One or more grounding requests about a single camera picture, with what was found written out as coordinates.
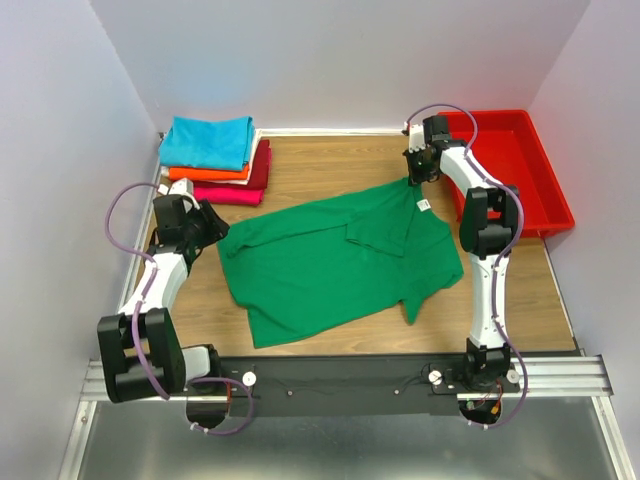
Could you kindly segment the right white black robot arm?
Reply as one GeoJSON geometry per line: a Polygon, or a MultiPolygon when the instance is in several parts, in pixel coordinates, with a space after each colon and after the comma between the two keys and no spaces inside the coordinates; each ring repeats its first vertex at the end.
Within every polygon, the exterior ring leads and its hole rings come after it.
{"type": "Polygon", "coordinates": [[[471,144],[453,137],[448,119],[435,115],[421,125],[407,122],[409,183],[448,177],[464,195],[459,242],[469,255],[473,317],[466,352],[455,378],[480,392],[507,375],[511,347],[506,333],[509,256],[523,229],[523,207],[515,187],[494,178],[475,158],[471,144]]]}

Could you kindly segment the green t shirt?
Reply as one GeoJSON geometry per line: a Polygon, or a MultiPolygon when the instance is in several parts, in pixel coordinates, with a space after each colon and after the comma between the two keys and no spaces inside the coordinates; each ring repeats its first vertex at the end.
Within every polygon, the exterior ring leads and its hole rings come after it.
{"type": "Polygon", "coordinates": [[[257,348],[397,304],[414,323],[464,275],[449,225],[405,179],[236,223],[218,252],[257,348]]]}

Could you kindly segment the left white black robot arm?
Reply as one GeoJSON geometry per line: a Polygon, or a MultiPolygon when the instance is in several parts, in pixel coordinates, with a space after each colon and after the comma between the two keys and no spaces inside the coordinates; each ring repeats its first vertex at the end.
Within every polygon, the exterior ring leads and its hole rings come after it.
{"type": "Polygon", "coordinates": [[[222,380],[212,345],[182,348],[171,309],[202,251],[222,240],[229,225],[206,200],[167,194],[153,201],[156,229],[144,252],[144,273],[118,313],[97,325],[106,392],[114,403],[168,398],[187,384],[201,395],[222,380]]]}

